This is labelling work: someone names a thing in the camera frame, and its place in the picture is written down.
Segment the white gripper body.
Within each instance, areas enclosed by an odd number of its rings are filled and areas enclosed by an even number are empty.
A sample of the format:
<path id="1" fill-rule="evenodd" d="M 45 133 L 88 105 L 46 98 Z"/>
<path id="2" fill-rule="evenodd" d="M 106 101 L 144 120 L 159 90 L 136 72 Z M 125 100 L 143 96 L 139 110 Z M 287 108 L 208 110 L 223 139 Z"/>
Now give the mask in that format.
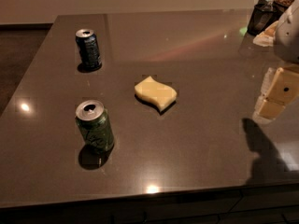
<path id="1" fill-rule="evenodd" d="M 274 52 L 285 62 L 299 63 L 299 0 L 294 0 L 278 20 Z"/>

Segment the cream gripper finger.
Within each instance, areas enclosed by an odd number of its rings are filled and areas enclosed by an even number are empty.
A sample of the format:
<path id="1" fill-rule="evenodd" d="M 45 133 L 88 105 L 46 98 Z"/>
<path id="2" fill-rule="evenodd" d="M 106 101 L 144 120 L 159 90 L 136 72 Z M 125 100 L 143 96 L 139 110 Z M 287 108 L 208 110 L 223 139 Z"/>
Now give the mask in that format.
<path id="1" fill-rule="evenodd" d="M 263 119 L 275 119 L 299 96 L 299 67 L 276 69 L 272 84 L 256 115 Z"/>
<path id="2" fill-rule="evenodd" d="M 258 111 L 259 108 L 262 106 L 262 102 L 265 99 L 265 95 L 267 94 L 267 92 L 272 84 L 272 80 L 274 78 L 275 73 L 276 73 L 275 68 L 269 68 L 267 70 L 267 72 L 265 73 L 265 75 L 263 77 L 262 86 L 261 86 L 261 93 L 260 93 L 260 96 L 258 97 L 256 105 L 255 105 L 256 111 Z"/>

